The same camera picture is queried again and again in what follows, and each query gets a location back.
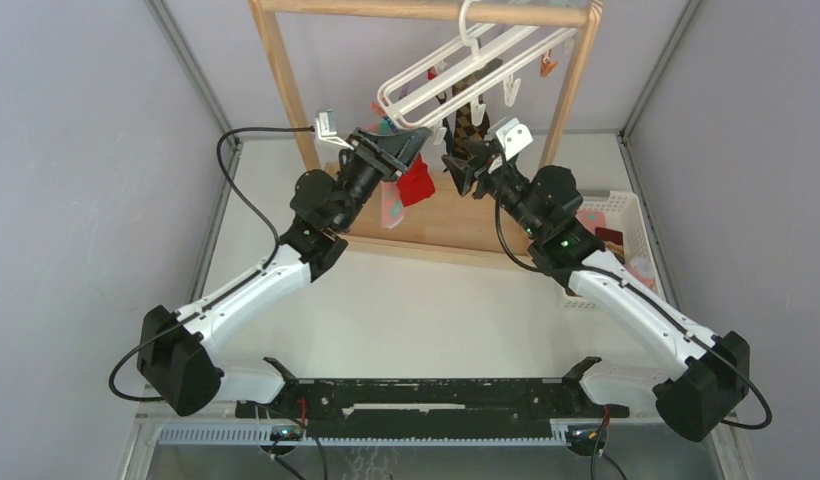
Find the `red snowflake sock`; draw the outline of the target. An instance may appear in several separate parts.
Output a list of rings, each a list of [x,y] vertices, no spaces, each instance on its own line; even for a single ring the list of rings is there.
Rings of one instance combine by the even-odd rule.
[[[416,157],[409,170],[397,180],[396,185],[400,190],[404,207],[418,204],[436,192],[428,164],[421,155]]]

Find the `pink sock with green patch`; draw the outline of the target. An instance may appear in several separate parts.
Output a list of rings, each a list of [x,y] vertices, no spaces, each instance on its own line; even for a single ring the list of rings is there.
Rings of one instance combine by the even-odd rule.
[[[380,225],[385,229],[393,229],[404,219],[404,204],[400,197],[400,190],[395,183],[381,184]]]

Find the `white plastic clip hanger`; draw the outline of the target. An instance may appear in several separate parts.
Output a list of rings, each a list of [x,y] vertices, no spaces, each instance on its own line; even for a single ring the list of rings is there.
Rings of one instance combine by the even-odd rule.
[[[493,23],[467,25],[470,1],[459,8],[457,37],[386,80],[377,90],[374,111],[397,130],[426,128],[433,142],[445,140],[443,122],[461,107],[470,109],[470,124],[483,121],[482,96],[500,85],[507,106],[515,102],[521,80],[515,73],[573,38],[578,30],[562,27],[527,45],[537,26],[514,25],[487,43],[481,37]]]

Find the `orange hanger clip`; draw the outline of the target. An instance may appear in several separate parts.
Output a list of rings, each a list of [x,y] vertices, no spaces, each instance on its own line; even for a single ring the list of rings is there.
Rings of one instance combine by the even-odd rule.
[[[540,59],[539,74],[541,78],[548,78],[556,69],[559,62],[554,58],[553,50],[547,50]]]

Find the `white perforated plastic basket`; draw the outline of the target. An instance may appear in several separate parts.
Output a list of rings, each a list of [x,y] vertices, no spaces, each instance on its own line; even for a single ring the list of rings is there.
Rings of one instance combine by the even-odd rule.
[[[629,273],[665,299],[639,197],[625,191],[587,191],[580,209],[598,210],[605,214],[607,227],[598,228],[595,235]]]

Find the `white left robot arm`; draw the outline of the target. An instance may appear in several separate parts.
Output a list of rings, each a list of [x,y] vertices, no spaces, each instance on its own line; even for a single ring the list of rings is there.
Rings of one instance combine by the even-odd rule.
[[[137,369],[160,401],[182,417],[214,401],[250,401],[276,417],[291,414],[299,392],[279,361],[226,366],[222,347],[273,303],[336,264],[348,246],[344,233],[377,187],[406,174],[430,135],[427,128],[389,135],[356,129],[341,144],[337,173],[316,168],[297,179],[292,223],[268,256],[175,311],[151,309],[143,319]]]

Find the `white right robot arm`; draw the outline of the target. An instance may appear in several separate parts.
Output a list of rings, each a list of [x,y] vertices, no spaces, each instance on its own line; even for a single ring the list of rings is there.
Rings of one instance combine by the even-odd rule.
[[[657,366],[626,367],[595,357],[565,388],[578,416],[601,405],[653,411],[682,438],[699,442],[752,390],[750,347],[738,333],[719,336],[638,280],[576,217],[583,203],[570,169],[540,168],[527,178],[493,142],[473,142],[468,159],[444,156],[460,196],[490,196],[530,239],[528,268],[598,307],[637,340]]]

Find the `wooden hanger rack stand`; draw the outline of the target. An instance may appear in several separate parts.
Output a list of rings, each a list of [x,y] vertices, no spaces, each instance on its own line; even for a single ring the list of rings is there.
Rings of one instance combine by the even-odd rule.
[[[604,242],[577,219],[583,198],[554,163],[603,5],[442,1],[254,1],[250,5],[305,172],[293,187],[290,227],[271,261],[312,276],[350,248],[409,258],[550,274],[574,269]],[[456,21],[458,35],[385,81],[382,123],[340,136],[329,111],[305,116],[278,13]],[[517,167],[530,145],[515,118],[492,124],[484,94],[517,94],[516,72],[557,45],[574,51],[542,160]]]

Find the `brown argyle sock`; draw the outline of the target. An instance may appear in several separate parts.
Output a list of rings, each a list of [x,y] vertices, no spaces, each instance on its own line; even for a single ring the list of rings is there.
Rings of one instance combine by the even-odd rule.
[[[452,86],[452,96],[457,96],[470,86],[493,72],[503,64],[499,58],[488,62],[483,68],[476,70],[472,74],[464,77]],[[469,160],[472,155],[467,150],[466,145],[470,142],[480,142],[487,135],[490,127],[490,120],[487,113],[483,114],[481,123],[474,125],[471,115],[471,104],[461,106],[454,114],[454,125],[443,120],[446,128],[444,136],[446,155],[450,157]]]

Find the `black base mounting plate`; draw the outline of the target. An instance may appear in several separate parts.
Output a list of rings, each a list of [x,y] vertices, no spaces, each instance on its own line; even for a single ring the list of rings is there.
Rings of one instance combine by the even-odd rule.
[[[629,410],[594,403],[568,378],[301,379],[267,405],[235,407],[238,419],[293,417],[322,440],[552,439],[557,423],[606,415]]]

